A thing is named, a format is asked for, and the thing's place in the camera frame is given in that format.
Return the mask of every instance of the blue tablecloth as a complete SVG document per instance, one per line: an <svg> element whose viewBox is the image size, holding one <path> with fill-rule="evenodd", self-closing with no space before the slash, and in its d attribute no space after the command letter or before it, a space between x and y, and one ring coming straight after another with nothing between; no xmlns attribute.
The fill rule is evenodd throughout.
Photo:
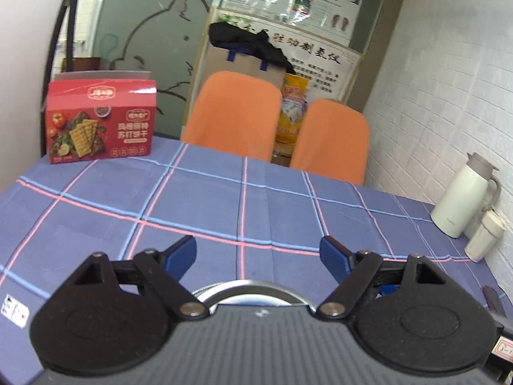
<svg viewBox="0 0 513 385"><path fill-rule="evenodd" d="M258 279L320 303L335 287L318 247L330 234L358 251L404 261L432 258L485 304L482 285L499 291L484 262L469 261L467 239L452 240L429 218L432 205L306 172L155 138L149 157L49 165L42 158L0 195L0 304L30 309L27 326L0 316L0 370L14 385L40 371L29 323L86 256L130 259L183 235L198 258L182 279L190 291Z"/></svg>

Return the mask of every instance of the black circular cover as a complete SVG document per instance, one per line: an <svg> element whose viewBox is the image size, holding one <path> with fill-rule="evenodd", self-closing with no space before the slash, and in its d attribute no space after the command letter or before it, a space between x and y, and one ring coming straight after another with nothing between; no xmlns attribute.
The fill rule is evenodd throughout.
<svg viewBox="0 0 513 385"><path fill-rule="evenodd" d="M447 285L400 288L374 300L360 310L356 331L377 359L419 375L482 364L496 341L488 312Z"/></svg>
<svg viewBox="0 0 513 385"><path fill-rule="evenodd" d="M165 311L141 295L84 286L59 298L43 306L30 330L46 368L108 375L150 358L167 338Z"/></svg>

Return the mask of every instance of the yellow bag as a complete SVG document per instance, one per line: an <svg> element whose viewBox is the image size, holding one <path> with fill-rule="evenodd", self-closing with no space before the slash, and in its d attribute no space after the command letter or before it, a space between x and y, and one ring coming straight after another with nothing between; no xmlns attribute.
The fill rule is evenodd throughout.
<svg viewBox="0 0 513 385"><path fill-rule="evenodd" d="M276 129L276 141L278 143L296 144L306 111L305 95L309 82L307 78L285 74L282 88L282 112Z"/></svg>

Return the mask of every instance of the gray ribbed panel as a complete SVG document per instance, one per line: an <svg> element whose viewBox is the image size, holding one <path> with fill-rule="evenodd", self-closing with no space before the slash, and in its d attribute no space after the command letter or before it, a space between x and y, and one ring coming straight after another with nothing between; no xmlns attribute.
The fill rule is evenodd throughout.
<svg viewBox="0 0 513 385"><path fill-rule="evenodd" d="M370 358L342 324L307 307L220 305L203 321L184 322L151 360L106 378L46 372L34 385L491 385L482 372L419 378Z"/></svg>

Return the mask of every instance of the chair backrest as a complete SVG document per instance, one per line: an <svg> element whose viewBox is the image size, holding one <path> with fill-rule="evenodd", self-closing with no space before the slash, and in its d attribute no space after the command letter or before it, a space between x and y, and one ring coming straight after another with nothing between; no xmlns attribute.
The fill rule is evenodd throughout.
<svg viewBox="0 0 513 385"><path fill-rule="evenodd" d="M181 140L268 162L281 103L281 92L269 82L216 72L203 85Z"/></svg>
<svg viewBox="0 0 513 385"><path fill-rule="evenodd" d="M362 185L369 152L365 117L336 101L314 101L299 131L290 167Z"/></svg>

